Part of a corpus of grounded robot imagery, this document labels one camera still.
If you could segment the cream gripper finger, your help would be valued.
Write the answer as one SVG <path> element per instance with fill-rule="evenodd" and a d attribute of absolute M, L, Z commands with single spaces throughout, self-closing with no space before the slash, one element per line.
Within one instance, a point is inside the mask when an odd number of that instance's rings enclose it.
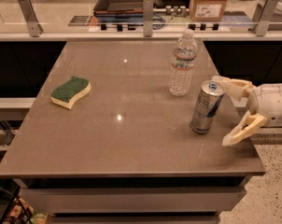
<path fill-rule="evenodd" d="M 227 95 L 236 101 L 240 101 L 242 98 L 247 98 L 255 89 L 255 86 L 251 81 L 243 79 L 212 76 L 212 80 L 221 84 L 225 88 Z"/>
<path fill-rule="evenodd" d="M 253 135 L 267 122 L 267 118 L 259 113 L 252 115 L 245 113 L 241 121 L 222 140 L 222 145 L 232 146 Z"/>

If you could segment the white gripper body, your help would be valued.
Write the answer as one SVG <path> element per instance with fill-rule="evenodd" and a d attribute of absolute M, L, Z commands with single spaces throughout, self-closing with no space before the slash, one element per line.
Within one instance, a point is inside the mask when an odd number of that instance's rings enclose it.
<path fill-rule="evenodd" d="M 247 98 L 247 110 L 266 117 L 264 127 L 282 127 L 282 83 L 254 88 Z"/>

